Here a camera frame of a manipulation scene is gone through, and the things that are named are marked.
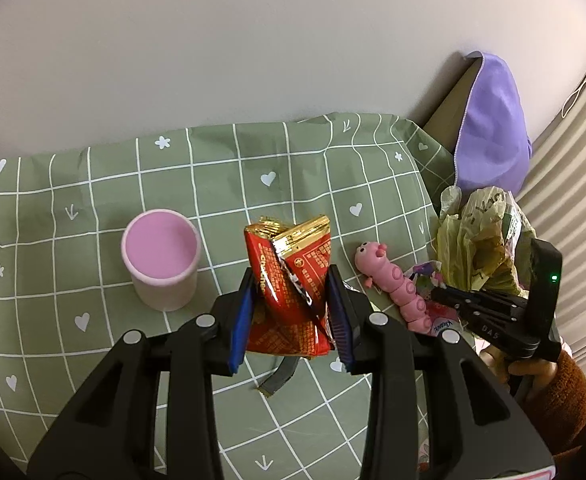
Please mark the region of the brown fuzzy sleeve forearm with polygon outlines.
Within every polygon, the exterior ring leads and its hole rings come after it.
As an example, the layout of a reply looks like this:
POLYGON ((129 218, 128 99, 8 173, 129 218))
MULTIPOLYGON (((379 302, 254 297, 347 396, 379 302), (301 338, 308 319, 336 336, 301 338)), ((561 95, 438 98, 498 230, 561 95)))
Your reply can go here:
POLYGON ((563 351, 554 378, 524 412, 553 455, 565 454, 586 442, 586 376, 563 351))

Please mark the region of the right hand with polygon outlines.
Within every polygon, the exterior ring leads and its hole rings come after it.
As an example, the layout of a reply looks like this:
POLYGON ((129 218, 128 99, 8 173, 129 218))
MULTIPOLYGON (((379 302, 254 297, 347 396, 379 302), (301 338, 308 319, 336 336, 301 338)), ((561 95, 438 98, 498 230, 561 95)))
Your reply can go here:
POLYGON ((500 384, 505 385, 514 377, 531 377, 532 384, 526 396, 527 400, 532 400, 550 385, 558 371, 558 364, 542 359, 510 361, 502 351, 493 346, 482 350, 479 357, 496 375, 500 384))

